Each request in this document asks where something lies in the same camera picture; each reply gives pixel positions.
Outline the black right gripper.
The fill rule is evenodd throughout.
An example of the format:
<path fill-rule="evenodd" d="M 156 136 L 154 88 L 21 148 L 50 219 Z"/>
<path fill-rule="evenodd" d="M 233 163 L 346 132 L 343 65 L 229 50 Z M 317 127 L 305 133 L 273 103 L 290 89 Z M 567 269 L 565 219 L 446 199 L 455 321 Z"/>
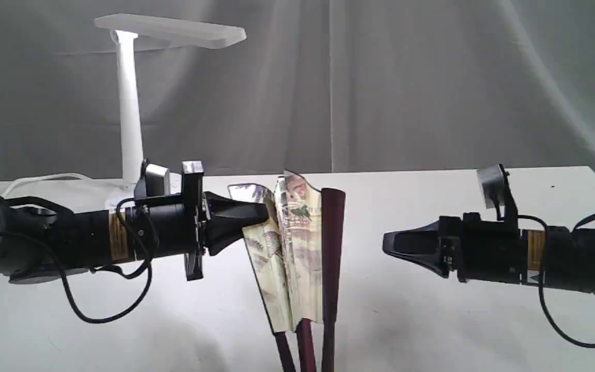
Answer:
<path fill-rule="evenodd" d="M 522 284 L 526 248 L 517 224 L 483 221 L 479 213 L 441 216 L 437 222 L 383 235 L 382 251 L 458 281 Z"/>

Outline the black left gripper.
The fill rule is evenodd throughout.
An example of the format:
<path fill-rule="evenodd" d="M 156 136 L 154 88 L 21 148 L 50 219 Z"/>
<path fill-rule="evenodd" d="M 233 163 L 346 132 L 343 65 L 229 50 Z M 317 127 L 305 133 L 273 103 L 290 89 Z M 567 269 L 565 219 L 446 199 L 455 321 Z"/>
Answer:
<path fill-rule="evenodd" d="M 210 256 L 217 256 L 244 238 L 242 228 L 266 222 L 269 212 L 262 203 L 234 200 L 210 191 L 203 194 L 205 172 L 201 161 L 186 161 L 181 166 L 178 192 L 161 197 L 134 197 L 128 216 L 137 235 L 149 243 L 153 258 L 182 255 L 186 280 L 196 281 L 203 278 L 205 247 Z"/>

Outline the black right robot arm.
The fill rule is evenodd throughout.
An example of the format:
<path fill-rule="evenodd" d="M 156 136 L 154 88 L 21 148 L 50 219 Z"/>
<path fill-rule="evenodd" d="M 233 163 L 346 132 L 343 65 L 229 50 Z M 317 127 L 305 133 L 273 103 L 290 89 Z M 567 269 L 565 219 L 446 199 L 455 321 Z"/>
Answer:
<path fill-rule="evenodd" d="M 455 273 L 462 283 L 542 284 L 595 295 L 595 228 L 587 228 L 593 221 L 595 214 L 571 230 L 527 230 L 477 213 L 441 216 L 427 226 L 385 233 L 382 249 L 439 277 Z"/>

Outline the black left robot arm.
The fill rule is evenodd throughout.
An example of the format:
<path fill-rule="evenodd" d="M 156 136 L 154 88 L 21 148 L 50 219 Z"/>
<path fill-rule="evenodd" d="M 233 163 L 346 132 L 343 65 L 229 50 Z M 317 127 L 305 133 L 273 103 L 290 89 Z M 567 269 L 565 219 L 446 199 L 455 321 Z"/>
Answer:
<path fill-rule="evenodd" d="M 180 190 L 170 172 L 143 160 L 132 198 L 106 210 L 76 213 L 40 197 L 0 196 L 0 274 L 12 284 L 61 274 L 113 272 L 137 278 L 156 257 L 185 257 L 186 278 L 203 278 L 203 254 L 215 256 L 266 222 L 265 205 L 205 192 L 201 162 L 184 162 Z M 139 261 L 124 274 L 121 264 Z"/>

